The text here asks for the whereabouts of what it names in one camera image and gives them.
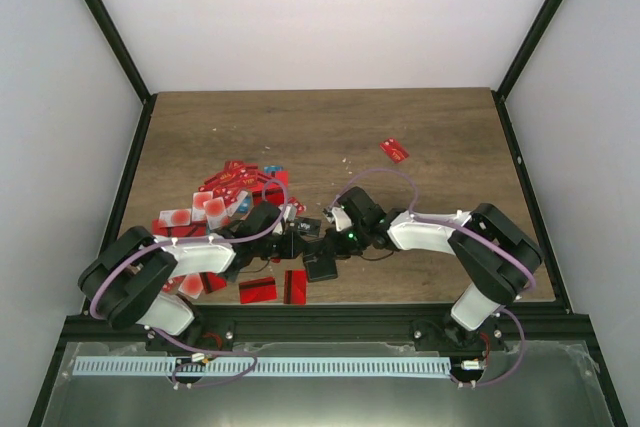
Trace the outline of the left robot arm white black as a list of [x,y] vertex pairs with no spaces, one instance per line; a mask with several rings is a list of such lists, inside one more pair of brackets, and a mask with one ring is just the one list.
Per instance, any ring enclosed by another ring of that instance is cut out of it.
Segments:
[[81,274],[78,287],[90,301],[90,314],[115,330],[148,326],[169,335],[181,350],[208,343],[208,322],[184,294],[163,290],[167,281],[213,274],[228,282],[257,258],[295,259],[305,241],[285,224],[292,205],[254,207],[243,220],[202,237],[155,236],[142,226],[128,229]]

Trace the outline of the black leather card holder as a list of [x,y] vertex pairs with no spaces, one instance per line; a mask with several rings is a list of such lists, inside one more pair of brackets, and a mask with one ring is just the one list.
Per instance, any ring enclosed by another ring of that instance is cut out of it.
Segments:
[[303,256],[307,281],[310,283],[338,278],[336,260],[327,253],[309,253]]

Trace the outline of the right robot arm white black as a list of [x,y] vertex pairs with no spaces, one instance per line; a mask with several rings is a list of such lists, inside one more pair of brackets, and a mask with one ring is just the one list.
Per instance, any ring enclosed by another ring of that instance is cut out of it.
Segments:
[[384,210],[364,189],[343,192],[325,210],[330,227],[307,248],[307,279],[337,277],[337,261],[359,256],[370,247],[390,253],[412,250],[456,257],[470,285],[453,304],[439,335],[458,350],[472,346],[484,322],[534,288],[543,264],[540,247],[502,211],[482,203],[472,211],[419,214],[411,209]]

